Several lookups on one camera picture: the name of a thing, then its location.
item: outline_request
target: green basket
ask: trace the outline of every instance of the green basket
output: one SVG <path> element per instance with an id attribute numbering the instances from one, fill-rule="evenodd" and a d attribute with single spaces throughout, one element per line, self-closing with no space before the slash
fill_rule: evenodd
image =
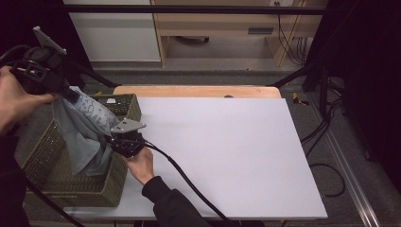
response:
<path id="1" fill-rule="evenodd" d="M 127 117 L 139 121 L 141 110 L 136 95 L 92 96 L 109 108 L 121 120 Z M 115 103 L 106 103 L 108 98 Z M 116 207 L 127 176 L 127 166 L 113 153 L 107 172 L 101 176 L 72 175 L 67 147 L 54 121 L 23 165 L 27 178 L 60 207 Z M 27 190 L 25 202 L 44 204 Z"/>

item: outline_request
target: floor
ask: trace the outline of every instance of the floor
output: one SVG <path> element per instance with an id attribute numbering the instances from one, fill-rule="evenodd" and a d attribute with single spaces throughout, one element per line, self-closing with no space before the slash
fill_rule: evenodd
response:
<path id="1" fill-rule="evenodd" d="M 164 68 L 158 63 L 141 62 L 95 63 L 95 67 L 100 75 L 122 84 L 198 85 L 268 85 L 300 68 L 289 59 L 283 67 L 275 67 L 266 42 L 259 37 L 247 39 L 211 37 L 209 43 L 204 43 L 203 40 L 173 38 Z M 316 114 L 312 105 L 317 98 L 317 93 L 304 93 L 300 86 L 303 79 L 295 79 L 280 89 L 282 96 L 288 102 L 300 138 L 309 135 L 320 124 L 319 115 Z M 98 91 L 110 93 L 113 90 L 89 78 L 85 78 L 85 81 L 88 83 L 85 90 L 88 94 Z M 294 93 L 298 95 L 300 102 L 294 102 Z M 337 98 L 336 93 L 329 93 L 329 101 L 332 102 Z M 41 131 L 44 131 L 50 120 L 51 110 L 48 106 L 44 106 L 35 112 L 20 129 L 22 141 L 24 141 L 20 143 L 17 153 L 20 164 L 26 158 L 26 153 L 35 146 Z M 401 226 L 401 195 L 392 186 L 380 164 L 365 159 L 363 146 L 359 142 L 346 110 L 338 109 L 335 112 L 329 132 L 335 136 L 341 152 L 353 169 L 357 182 L 372 207 L 377 224 L 363 222 L 361 213 L 357 209 L 357 199 L 353 192 L 349 191 L 353 187 L 349 184 L 342 195 L 336 198 L 323 197 L 328 219 L 286 223 L 265 221 L 263 224 L 265 226 Z M 304 146 L 305 152 L 309 151 L 312 143 Z M 324 136 L 317 144 L 308 157 L 308 162 L 310 164 L 324 163 L 340 169 L 329 136 Z M 341 191 L 341 180 L 331 169 L 316 166 L 312 168 L 312 172 L 322 194 L 329 195 Z M 35 226 L 72 226 L 46 207 L 37 208 L 27 204 L 26 211 Z M 258 226 L 258 224 L 250 223 L 249 226 Z M 114 223 L 89 221 L 86 225 L 114 226 Z M 132 221 L 116 223 L 116 226 L 132 225 Z"/>

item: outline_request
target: hand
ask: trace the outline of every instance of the hand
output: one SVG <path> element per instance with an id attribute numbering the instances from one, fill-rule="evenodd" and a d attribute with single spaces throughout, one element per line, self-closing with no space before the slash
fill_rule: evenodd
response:
<path id="1" fill-rule="evenodd" d="M 153 172 L 153 153 L 149 148 L 143 148 L 133 158 L 127 159 L 121 156 L 127 163 L 132 176 L 142 185 L 145 185 L 154 177 Z"/>
<path id="2" fill-rule="evenodd" d="M 0 69 L 0 136 L 28 117 L 35 108 L 56 98 L 51 94 L 34 96 L 26 93 L 10 68 L 4 66 Z"/>

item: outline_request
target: black sleeve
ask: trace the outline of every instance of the black sleeve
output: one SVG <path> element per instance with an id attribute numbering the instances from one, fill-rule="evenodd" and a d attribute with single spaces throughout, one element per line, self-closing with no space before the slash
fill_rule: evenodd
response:
<path id="1" fill-rule="evenodd" d="M 171 190 L 161 177 L 148 181 L 142 195 L 154 203 L 153 212 L 161 227 L 210 227 L 186 196 Z"/>
<path id="2" fill-rule="evenodd" d="M 29 226 L 23 201 L 26 175 L 14 158 L 18 137 L 0 137 L 0 226 Z"/>

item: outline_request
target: woven basket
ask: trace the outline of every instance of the woven basket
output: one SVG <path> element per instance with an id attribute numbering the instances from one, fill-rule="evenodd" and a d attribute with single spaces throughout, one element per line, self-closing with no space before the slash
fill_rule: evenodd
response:
<path id="1" fill-rule="evenodd" d="M 127 117 L 139 121 L 141 118 L 136 95 L 92 98 L 109 108 L 120 120 Z M 114 98 L 115 103 L 106 103 L 108 98 Z M 126 164 L 114 152 L 105 174 L 94 177 L 72 175 L 68 150 L 54 121 L 30 153 L 23 170 L 32 183 L 60 207 L 116 207 L 127 176 Z M 26 192 L 26 202 L 44 204 L 31 191 Z"/>

